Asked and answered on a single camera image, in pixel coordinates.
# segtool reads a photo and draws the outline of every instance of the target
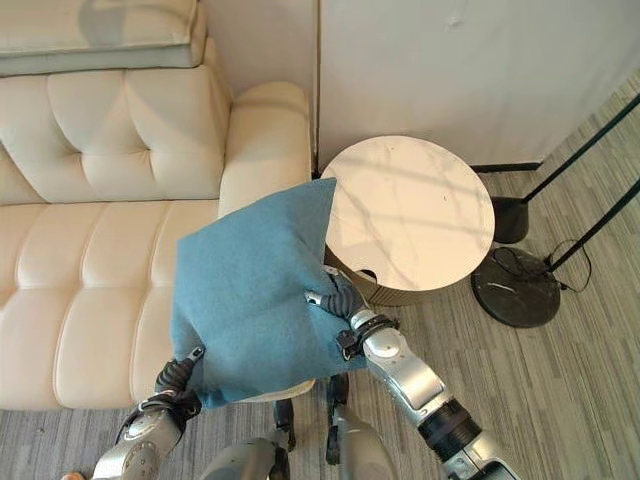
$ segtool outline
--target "black metal pole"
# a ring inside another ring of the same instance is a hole
[[[584,145],[582,145],[576,153],[571,155],[567,161],[565,161],[562,165],[560,165],[551,175],[549,175],[540,185],[534,188],[529,195],[522,199],[522,203],[529,202],[533,197],[535,197],[538,193],[540,193],[544,187],[549,185],[553,180],[555,180],[562,172],[564,172],[567,168],[569,168],[573,163],[578,160],[582,155],[585,154],[587,150],[593,147],[598,140],[604,137],[609,130],[615,127],[620,121],[629,115],[631,111],[640,104],[640,92],[635,96],[633,100],[631,100],[622,110],[618,112],[618,114],[613,117],[609,122],[598,130],[593,137],[587,140]]]
[[[605,213],[604,216],[600,220],[598,220],[598,222],[593,227],[591,227],[591,229],[587,233],[582,236],[582,238],[580,238],[580,240],[578,240],[569,250],[566,251],[564,255],[562,255],[557,261],[555,261],[553,265],[551,265],[551,267],[549,267],[549,271],[555,271],[560,265],[569,260],[571,255],[580,250],[582,246],[587,243],[591,237],[598,233],[598,231],[602,227],[604,227],[609,220],[615,217],[627,203],[633,200],[633,197],[635,197],[638,192],[640,192],[640,179],[636,180],[636,183],[629,189],[629,191],[625,193],[624,196],[620,200],[618,200],[616,204],[611,207],[611,209],[607,213]]]

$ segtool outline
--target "marble tabletop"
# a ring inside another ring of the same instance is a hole
[[[378,285],[445,287],[470,274],[493,238],[491,199],[459,157],[425,140],[375,137],[343,150],[323,178],[338,184],[327,233],[331,252]]]

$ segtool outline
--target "white wall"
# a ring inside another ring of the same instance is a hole
[[[398,133],[540,161],[640,66],[638,0],[323,3],[321,166]]]
[[[311,94],[313,0],[202,0],[235,93],[287,80]]]

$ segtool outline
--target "tufted sofa backrest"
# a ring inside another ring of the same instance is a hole
[[[231,98],[214,56],[0,78],[0,204],[218,198]]]

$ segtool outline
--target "sofa armrest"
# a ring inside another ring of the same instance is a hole
[[[309,107],[286,82],[250,88],[233,104],[218,216],[311,179]]]

